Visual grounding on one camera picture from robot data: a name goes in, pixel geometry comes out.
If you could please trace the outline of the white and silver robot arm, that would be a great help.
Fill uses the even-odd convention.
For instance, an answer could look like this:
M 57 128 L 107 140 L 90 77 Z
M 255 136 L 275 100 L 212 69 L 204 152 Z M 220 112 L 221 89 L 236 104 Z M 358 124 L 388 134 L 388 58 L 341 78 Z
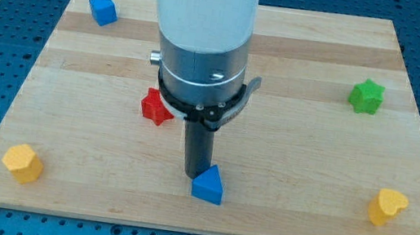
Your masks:
M 161 78 L 174 94 L 241 88 L 259 0 L 157 0 Z

